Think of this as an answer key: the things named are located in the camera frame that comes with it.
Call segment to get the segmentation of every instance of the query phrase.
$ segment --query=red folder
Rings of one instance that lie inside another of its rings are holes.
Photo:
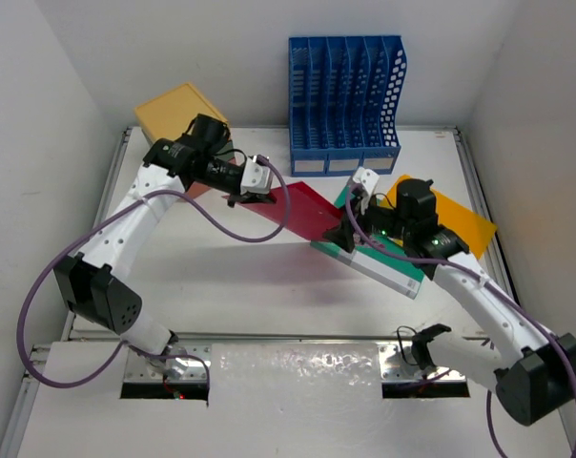
[[[322,234],[339,225],[341,210],[302,181],[288,185],[288,192],[292,210],[286,229],[310,241],[324,241]],[[278,200],[275,204],[248,203],[243,207],[280,223],[286,209],[284,193],[274,188],[270,194]]]

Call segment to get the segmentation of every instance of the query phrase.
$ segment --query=cable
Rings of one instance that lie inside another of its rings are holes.
[[[418,386],[432,384],[440,380],[445,375],[449,375],[449,372],[451,372],[451,369],[447,369],[444,372],[435,375],[434,377],[430,377],[429,379],[421,379],[419,382],[413,382],[412,384],[397,385],[395,389],[411,389],[411,388],[417,388]]]
[[[401,355],[402,355],[402,360],[409,365],[418,365],[417,363],[409,363],[408,361],[406,361],[406,355],[404,354],[404,347],[402,346],[402,336],[401,336],[401,329],[408,329],[409,331],[411,331],[414,335],[418,333],[418,331],[416,331],[413,327],[411,326],[399,326],[396,328],[396,337],[399,341],[399,349],[401,350]]]
[[[379,251],[383,255],[388,256],[390,258],[393,258],[395,260],[404,260],[407,262],[411,262],[413,264],[446,265],[448,267],[453,267],[454,269],[458,269],[458,270],[464,272],[466,275],[472,277],[476,281],[481,280],[481,276],[479,274],[477,274],[476,272],[468,269],[467,267],[459,265],[455,262],[451,262],[450,260],[411,258],[408,256],[395,255],[394,253],[390,253],[389,251],[387,251],[384,248],[375,244],[366,234],[364,234],[364,231],[362,231],[362,229],[358,225],[358,222],[356,221],[356,218],[354,217],[354,212],[352,211],[352,206],[350,204],[350,198],[349,197],[352,194],[354,194],[355,191],[357,191],[359,188],[361,188],[361,185],[359,185],[359,184],[354,184],[354,185],[350,186],[349,192],[345,195],[345,211],[347,213],[347,217],[349,218],[352,226],[354,227],[354,230],[358,233],[361,240],[363,240],[364,242],[369,244],[371,247],[373,247],[375,250]],[[493,294],[496,298],[498,298],[500,301],[504,302],[506,305],[508,305],[510,308],[512,308],[516,313],[521,315],[525,320],[528,320],[532,324],[532,326],[534,326],[536,328],[536,330],[538,332],[540,332],[543,335],[543,337],[545,337],[546,340],[548,340],[548,343],[551,345],[551,348],[553,348],[553,351],[555,351],[557,353],[557,356],[559,357],[562,364],[566,368],[567,379],[568,379],[570,388],[572,389],[572,392],[574,394],[574,402],[576,404],[576,374],[574,373],[574,369],[572,368],[572,365],[570,364],[570,361],[568,360],[566,354],[564,353],[562,348],[559,346],[559,344],[555,341],[553,336],[551,336],[550,333],[541,324],[539,324],[531,315],[529,315],[527,312],[525,312],[525,310],[523,310],[517,303],[512,301],[502,291],[502,289],[494,286],[490,282],[485,283],[484,287],[487,288],[487,290],[491,294]],[[572,458],[576,458],[576,441],[574,443],[574,449],[572,450],[571,456],[572,456]]]
[[[170,388],[167,385],[167,377],[163,377],[163,387],[165,388],[165,391],[167,391],[168,393],[170,393],[171,395],[175,394],[175,390],[173,388]]]
[[[205,370],[205,386],[207,390],[210,391],[210,368],[208,367],[207,364],[205,364],[205,362],[201,358],[195,355],[189,355],[188,353],[183,353],[181,355],[154,355],[152,353],[140,350],[139,348],[136,348],[131,345],[129,346],[129,348],[133,350],[135,353],[137,353],[139,356],[144,356],[152,360],[165,361],[165,360],[174,360],[176,358],[184,358],[187,360],[193,360],[197,361],[198,363],[201,363],[203,365],[203,370]]]
[[[219,151],[215,155],[212,155],[212,156],[213,157],[219,157],[219,156],[228,155],[230,153],[240,153],[243,156],[244,161],[248,160],[248,157],[246,156],[246,154],[243,151],[241,151],[239,148],[232,148],[232,149],[227,150],[227,151]]]
[[[387,204],[390,206],[390,208],[394,208],[396,209],[396,207],[394,205],[392,205],[392,202],[390,202],[390,198],[384,194],[384,193],[376,193],[373,195],[374,198],[376,198],[377,196],[383,196],[383,199],[385,199],[385,201],[387,202]]]
[[[271,162],[269,162],[269,160],[266,157],[258,156],[258,159],[261,161],[262,165],[269,167],[269,169],[271,169],[271,172],[276,176],[276,178],[278,179],[279,184],[281,186],[281,189],[284,193],[284,197],[286,199],[286,208],[285,208],[284,217],[281,220],[281,223],[273,232],[271,232],[270,234],[268,234],[266,236],[259,237],[259,238],[248,238],[248,237],[240,236],[240,235],[230,231],[229,229],[222,226],[218,221],[216,221],[203,207],[201,207],[201,205],[199,205],[197,202],[195,202],[193,200],[193,198],[187,196],[186,194],[179,193],[178,191],[174,191],[174,190],[152,191],[151,193],[148,193],[146,196],[144,196],[144,198],[150,199],[150,198],[156,198],[158,196],[168,196],[168,195],[169,196],[176,196],[178,198],[182,198],[182,199],[186,200],[191,205],[193,205],[196,208],[196,210],[204,218],[206,218],[208,221],[210,221],[214,225],[214,227],[219,229],[223,234],[226,234],[227,236],[229,236],[233,239],[236,239],[239,241],[244,241],[247,243],[261,243],[261,242],[270,240],[273,237],[275,237],[277,234],[279,234],[279,232],[288,223],[288,218],[290,217],[290,211],[292,210],[292,205],[290,202],[290,193],[288,192],[288,187],[286,186],[286,182],[284,181],[284,178],[281,176],[281,173],[278,171],[278,169],[273,164],[271,164]],[[89,239],[91,237],[93,237],[97,232],[99,232],[100,230],[109,226],[110,224],[117,221],[118,219],[123,218],[128,213],[131,213],[131,211],[133,211],[134,209],[136,209],[137,207],[139,207],[143,203],[144,203],[144,200],[138,200],[137,202],[132,203],[131,205],[129,205],[129,206],[125,207],[123,210],[115,213],[114,215],[112,215],[111,217],[106,219],[105,221],[102,221],[101,223],[99,223],[96,227],[94,227],[87,234],[85,234],[85,235],[79,237],[77,240],[73,241],[69,246],[67,246],[57,256],[55,256],[51,260],[51,262],[49,262],[49,264],[47,264],[47,266],[44,269],[42,269],[42,272],[40,272],[40,274],[38,275],[36,280],[33,282],[33,285],[31,286],[30,291],[28,292],[28,295],[26,296],[25,300],[23,301],[23,305],[21,306],[21,311],[19,313],[19,320],[17,321],[17,330],[16,330],[17,351],[19,352],[19,358],[21,359],[21,363],[23,364],[23,366],[31,374],[31,376],[34,379],[36,379],[38,382],[40,382],[41,384],[51,386],[53,388],[75,388],[77,386],[82,386],[85,383],[93,380],[99,374],[101,374],[106,369],[106,367],[108,367],[112,363],[112,361],[114,361],[114,359],[118,355],[118,352],[122,348],[123,343],[121,342],[118,344],[118,346],[114,350],[113,354],[110,355],[110,358],[108,358],[108,360],[103,365],[101,365],[95,372],[93,372],[91,375],[88,375],[87,377],[80,379],[80,380],[77,380],[77,381],[74,381],[74,382],[57,382],[55,380],[51,380],[51,379],[45,377],[40,371],[38,371],[38,369],[36,369],[35,365],[30,360],[30,355],[28,354],[28,350],[27,350],[26,345],[25,345],[25,323],[26,323],[26,319],[28,317],[28,312],[30,311],[31,303],[33,302],[33,298],[36,295],[36,293],[38,292],[38,289],[40,289],[42,282],[49,275],[49,273],[52,271],[52,269],[61,260],[63,260],[63,258],[68,256],[69,253],[73,252],[74,250],[76,250],[80,246],[84,245],[87,241],[89,241]],[[196,358],[196,357],[191,356],[191,355],[188,355],[188,356],[191,359]],[[208,382],[207,383],[208,383],[208,387],[209,387],[209,383],[210,383],[209,373],[208,373]]]
[[[196,117],[191,119],[191,122],[189,123],[189,127],[186,128],[186,132],[184,134],[188,134],[191,131],[191,129],[193,129],[193,126],[195,125],[195,120],[196,120]]]
[[[481,346],[485,346],[489,344],[490,349],[494,349],[494,343],[491,342],[491,339],[485,339]],[[504,452],[500,442],[498,441],[498,437],[496,436],[496,428],[494,427],[494,421],[491,417],[491,391],[487,391],[485,395],[485,419],[487,420],[487,429],[489,430],[489,437],[491,438],[491,442],[496,448],[496,451],[501,456],[501,458],[508,458],[508,455]]]

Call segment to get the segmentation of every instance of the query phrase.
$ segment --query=orange folder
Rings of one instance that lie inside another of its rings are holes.
[[[408,178],[411,177],[409,175],[403,175],[394,183],[392,189],[387,192],[387,197],[390,202],[392,202],[392,205],[396,205],[396,187],[401,181]],[[479,259],[494,237],[497,226],[493,222],[461,206],[455,200],[448,198],[434,189],[432,191],[437,197],[439,223],[460,236],[468,244],[472,254]],[[383,199],[380,206],[388,207],[389,205],[387,201]]]

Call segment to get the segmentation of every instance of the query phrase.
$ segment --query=yellow box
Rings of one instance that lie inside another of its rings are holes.
[[[176,140],[199,114],[228,123],[226,117],[193,85],[185,83],[134,109],[142,131],[151,143]]]

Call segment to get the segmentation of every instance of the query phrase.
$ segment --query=black bracket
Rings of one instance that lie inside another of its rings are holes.
[[[576,338],[565,334],[557,344],[576,374]],[[524,350],[524,357],[510,369],[496,371],[498,400],[518,423],[530,426],[556,408],[574,399],[566,368],[548,343],[536,351]]]
[[[141,298],[111,274],[109,265],[98,268],[82,258],[80,253],[66,256],[54,268],[64,303],[76,315],[115,334],[126,332],[139,316]]]
[[[144,156],[144,166],[153,164],[166,169],[167,175],[179,177],[184,188],[189,189],[194,181],[201,181],[207,173],[213,175],[215,170],[222,167],[223,161],[216,159],[215,154],[226,146],[230,137],[231,131],[224,122],[198,114],[187,131],[177,140],[157,140]],[[232,185],[235,176],[240,177],[241,174],[241,169],[234,167],[235,170],[229,169],[227,172],[232,176],[229,177],[233,179],[229,183]],[[193,169],[198,169],[201,177],[198,177]]]
[[[369,232],[371,229],[371,224],[369,223],[368,219],[364,218],[360,213],[360,198],[352,198],[349,203],[358,225],[364,232]],[[344,205],[340,207],[340,210],[341,220],[339,222],[339,226],[328,229],[322,234],[322,236],[328,241],[335,243],[336,246],[341,248],[343,251],[352,253],[356,249],[356,241],[354,240],[354,227],[352,226],[352,223],[347,216]]]
[[[451,328],[444,324],[434,324],[413,336],[411,340],[411,354],[421,370],[435,365],[430,357],[428,344],[443,332],[451,332]]]
[[[249,203],[276,203],[278,200],[271,193],[269,194],[231,194],[227,197],[227,205],[231,208],[235,207],[235,204],[247,205]]]

